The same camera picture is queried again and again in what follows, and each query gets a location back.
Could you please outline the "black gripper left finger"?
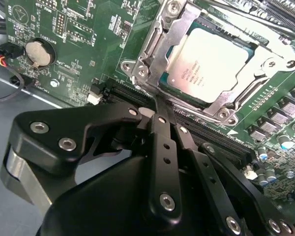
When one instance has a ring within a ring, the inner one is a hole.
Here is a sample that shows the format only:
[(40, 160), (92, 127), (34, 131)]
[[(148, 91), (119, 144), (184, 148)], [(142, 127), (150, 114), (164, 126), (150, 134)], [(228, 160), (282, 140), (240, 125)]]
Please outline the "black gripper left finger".
[(12, 123), (1, 169), (4, 186), (46, 215), (64, 193), (134, 157), (149, 161), (147, 216), (182, 217), (177, 144), (167, 102), (147, 117), (125, 102), (25, 112)]

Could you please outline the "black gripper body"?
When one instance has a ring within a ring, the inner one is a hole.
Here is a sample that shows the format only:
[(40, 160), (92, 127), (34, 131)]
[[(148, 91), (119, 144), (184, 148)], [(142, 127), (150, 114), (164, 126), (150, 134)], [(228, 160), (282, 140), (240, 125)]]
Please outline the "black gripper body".
[(62, 194), (47, 211), (42, 236), (217, 236), (200, 183), (180, 170), (181, 221), (161, 227), (147, 216), (149, 161), (127, 158)]

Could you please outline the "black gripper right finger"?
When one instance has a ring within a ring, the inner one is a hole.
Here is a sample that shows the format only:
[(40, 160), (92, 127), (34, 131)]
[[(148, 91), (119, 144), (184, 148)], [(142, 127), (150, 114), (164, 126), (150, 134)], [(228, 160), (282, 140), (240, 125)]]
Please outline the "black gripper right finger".
[(208, 201), (215, 236), (295, 236), (295, 226), (214, 145), (198, 147), (190, 132), (176, 123), (167, 103), (179, 148), (191, 161)]

